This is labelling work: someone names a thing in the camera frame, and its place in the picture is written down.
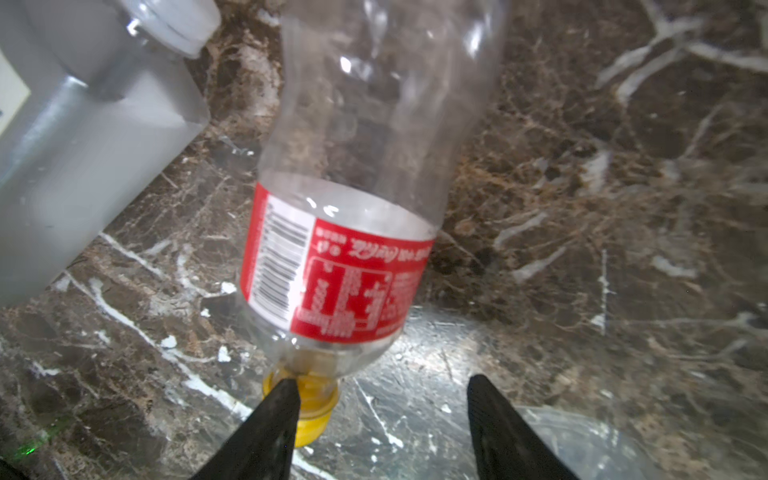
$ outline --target white plastic container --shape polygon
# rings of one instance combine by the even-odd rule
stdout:
[[[213,0],[0,2],[0,306],[40,293],[209,114]]]

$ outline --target marble countertop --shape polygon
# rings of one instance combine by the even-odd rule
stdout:
[[[188,478],[260,401],[234,285],[280,3],[219,1],[190,64],[211,126],[0,310],[0,453],[32,478]],[[731,5],[515,2],[406,331],[344,382],[295,478],[476,478],[478,372],[516,405],[610,423],[667,478],[762,478],[768,16]]]

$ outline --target sticker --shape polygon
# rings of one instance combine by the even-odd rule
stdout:
[[[0,51],[0,135],[29,98],[29,87]]]
[[[311,339],[372,342],[408,316],[434,240],[326,222],[256,187],[240,287],[268,322]]]

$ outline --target upside-down bottle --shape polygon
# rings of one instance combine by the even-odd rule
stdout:
[[[502,0],[326,0],[282,17],[285,86],[240,288],[275,365],[264,394],[298,380],[296,446],[325,429],[338,379],[402,331],[506,14]]]

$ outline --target yellow bottle cap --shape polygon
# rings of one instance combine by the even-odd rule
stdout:
[[[263,396],[269,395],[275,382],[274,372],[264,376]],[[335,379],[300,375],[296,377],[301,397],[299,423],[296,426],[295,448],[301,448],[317,440],[325,432],[333,407],[339,402],[339,383]]]

